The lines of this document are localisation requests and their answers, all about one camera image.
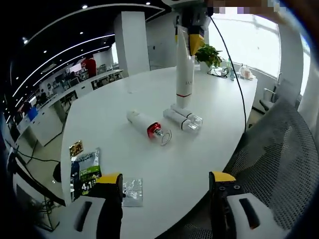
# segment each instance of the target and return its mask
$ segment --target white tube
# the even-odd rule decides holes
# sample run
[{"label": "white tube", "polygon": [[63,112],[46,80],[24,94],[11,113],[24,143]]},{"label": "white tube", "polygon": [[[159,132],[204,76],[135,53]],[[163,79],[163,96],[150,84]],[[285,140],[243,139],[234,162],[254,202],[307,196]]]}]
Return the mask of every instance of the white tube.
[{"label": "white tube", "polygon": [[187,109],[182,109],[180,107],[178,107],[177,104],[173,104],[170,106],[170,108],[174,111],[176,111],[177,113],[179,113],[180,115],[188,118],[193,124],[201,127],[203,124],[203,119],[197,115],[194,115],[190,110]]},{"label": "white tube", "polygon": [[140,133],[149,139],[155,140],[162,146],[167,144],[171,139],[170,130],[164,130],[160,123],[146,114],[137,111],[128,111],[126,118]]},{"label": "white tube", "polygon": [[187,28],[177,26],[176,102],[185,108],[190,102],[194,82],[194,56],[189,53]]},{"label": "white tube", "polygon": [[192,133],[197,133],[199,130],[199,127],[197,125],[194,125],[189,119],[171,109],[164,110],[163,116],[177,123],[181,130]]}]

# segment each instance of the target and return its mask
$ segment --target green leaves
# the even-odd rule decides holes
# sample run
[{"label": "green leaves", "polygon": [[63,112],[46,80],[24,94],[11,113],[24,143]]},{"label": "green leaves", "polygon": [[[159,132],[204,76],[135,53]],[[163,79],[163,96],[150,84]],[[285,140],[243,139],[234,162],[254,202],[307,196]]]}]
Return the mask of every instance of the green leaves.
[{"label": "green leaves", "polygon": [[221,58],[218,54],[221,51],[217,51],[215,47],[205,44],[203,47],[199,48],[197,53],[195,54],[195,58],[198,62],[205,62],[208,67],[212,65],[217,67],[220,66],[222,62]]}]

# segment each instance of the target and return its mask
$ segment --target red shirt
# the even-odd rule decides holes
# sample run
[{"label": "red shirt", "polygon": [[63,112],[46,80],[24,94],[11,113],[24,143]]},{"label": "red shirt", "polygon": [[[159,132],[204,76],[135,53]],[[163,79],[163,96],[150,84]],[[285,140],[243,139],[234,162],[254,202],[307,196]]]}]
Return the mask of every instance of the red shirt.
[{"label": "red shirt", "polygon": [[81,65],[84,65],[88,70],[89,78],[96,76],[96,63],[94,59],[85,59]]}]

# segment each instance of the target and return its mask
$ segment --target silver foil packet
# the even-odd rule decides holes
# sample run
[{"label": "silver foil packet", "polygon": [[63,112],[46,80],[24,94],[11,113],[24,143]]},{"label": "silver foil packet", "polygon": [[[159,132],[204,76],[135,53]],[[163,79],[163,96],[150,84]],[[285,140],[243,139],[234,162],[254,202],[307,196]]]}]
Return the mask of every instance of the silver foil packet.
[{"label": "silver foil packet", "polygon": [[122,201],[123,207],[143,206],[143,184],[141,178],[123,178],[123,193],[125,197]]},{"label": "silver foil packet", "polygon": [[100,169],[100,150],[71,157],[71,200],[87,195],[102,176]]}]

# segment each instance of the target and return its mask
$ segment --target black ceiling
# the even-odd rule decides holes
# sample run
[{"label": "black ceiling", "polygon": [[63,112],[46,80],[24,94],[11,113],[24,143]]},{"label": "black ceiling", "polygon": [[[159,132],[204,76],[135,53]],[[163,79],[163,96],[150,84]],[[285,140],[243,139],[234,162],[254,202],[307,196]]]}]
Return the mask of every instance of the black ceiling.
[{"label": "black ceiling", "polygon": [[[146,5],[146,2],[150,2],[150,6],[156,6],[161,9],[150,8]],[[105,4],[115,3],[124,4],[101,7]],[[84,4],[86,4],[88,8],[83,10],[82,5]],[[164,12],[158,14],[156,17],[170,11],[170,8],[162,3],[161,0],[88,0],[73,1],[72,3],[68,1],[50,1],[41,4],[37,1],[34,3],[19,3],[19,6],[16,6],[15,9],[16,21],[14,21],[11,26],[14,36],[12,41],[17,43],[17,47],[11,51],[13,64],[11,70],[9,71],[8,69],[7,77],[5,78],[6,103],[12,107],[18,99],[34,91],[32,85],[45,75],[41,74],[41,71],[50,64],[55,63],[59,66],[85,52],[111,46],[115,41],[114,36],[81,44],[55,57],[34,72],[43,63],[69,47],[96,37],[113,34],[113,22],[120,12],[144,11],[145,18],[148,19],[161,12],[162,9],[164,9]],[[57,21],[68,14],[70,14],[70,16]],[[30,39],[26,45],[23,44],[23,37]],[[20,89],[14,97],[12,97],[19,87]]]}]

